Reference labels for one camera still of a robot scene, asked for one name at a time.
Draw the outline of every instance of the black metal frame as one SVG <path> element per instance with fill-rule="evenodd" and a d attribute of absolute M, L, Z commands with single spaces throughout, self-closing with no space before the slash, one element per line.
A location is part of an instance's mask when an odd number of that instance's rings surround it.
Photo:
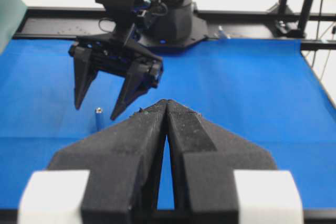
<path fill-rule="evenodd" d="M 261 39 L 284 39 L 279 37 L 274 23 L 276 20 L 295 22 L 300 18 L 299 13 L 279 14 L 269 12 L 232 12 L 232 11 L 202 11 L 196 10 L 196 15 L 206 20 L 209 29 L 209 38 L 216 38 L 218 27 L 222 26 L 228 30 L 239 30 L 238 35 L 231 35 L 232 38 L 261 38 Z M 32 7 L 26 12 L 26 15 L 18 28 L 14 39 L 67 39 L 74 40 L 78 35 L 87 35 L 77 31 L 77 33 L 62 33 L 65 26 L 76 27 L 79 22 L 98 23 L 98 20 L 105 16 L 104 9 L 99 8 L 43 8 Z M 34 28 L 29 26 L 29 21 L 34 21 Z M 310 20 L 319 20 L 319 14 L 310 15 Z M 321 21 L 336 22 L 335 14 L 323 14 Z M 251 37 L 250 26 L 258 26 L 264 31 L 256 33 Z M 88 33 L 98 33 L 98 26 L 95 30 L 89 30 Z M 301 40 L 301 50 L 336 50 L 336 41 L 326 40 Z"/>

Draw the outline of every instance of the table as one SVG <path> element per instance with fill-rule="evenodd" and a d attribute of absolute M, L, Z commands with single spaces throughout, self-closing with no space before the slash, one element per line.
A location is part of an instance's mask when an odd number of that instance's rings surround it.
<path fill-rule="evenodd" d="M 12 40 L 0 56 L 0 209 L 15 209 L 31 173 L 54 152 L 160 99 L 177 102 L 269 150 L 292 172 L 305 208 L 336 207 L 336 109 L 300 53 L 299 40 L 231 39 L 161 54 L 157 90 L 109 120 L 123 79 L 99 73 L 74 108 L 71 41 Z M 173 208 L 168 146 L 159 208 Z"/>

